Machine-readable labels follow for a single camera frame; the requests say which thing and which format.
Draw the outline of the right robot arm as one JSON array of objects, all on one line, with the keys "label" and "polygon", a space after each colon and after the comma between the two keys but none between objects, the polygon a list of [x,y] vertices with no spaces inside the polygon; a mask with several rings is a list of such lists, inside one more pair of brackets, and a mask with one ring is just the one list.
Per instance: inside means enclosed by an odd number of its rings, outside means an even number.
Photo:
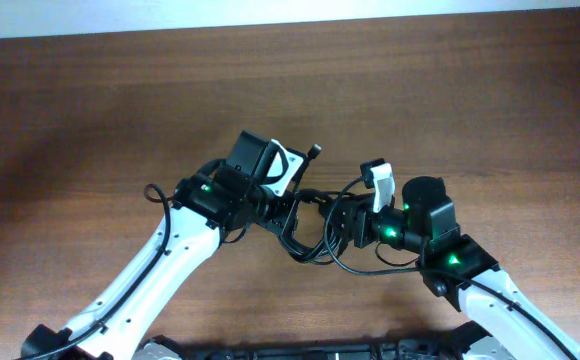
[{"label": "right robot arm", "polygon": [[513,358],[580,359],[580,345],[527,299],[494,257],[461,232],[442,179],[421,176],[406,182],[402,209],[393,204],[392,177],[359,180],[374,191],[371,205],[357,214],[339,194],[326,210],[327,226],[341,225],[361,242],[417,254],[414,269],[429,290]]}]

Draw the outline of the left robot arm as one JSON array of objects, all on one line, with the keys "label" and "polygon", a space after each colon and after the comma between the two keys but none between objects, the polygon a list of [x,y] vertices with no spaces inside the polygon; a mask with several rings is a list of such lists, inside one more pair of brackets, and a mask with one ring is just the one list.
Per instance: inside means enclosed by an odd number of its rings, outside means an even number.
[{"label": "left robot arm", "polygon": [[24,359],[130,359],[184,281],[227,236],[266,221],[298,180],[306,154],[249,131],[224,158],[158,195],[163,218],[124,270],[59,331],[38,325],[21,347]]}]

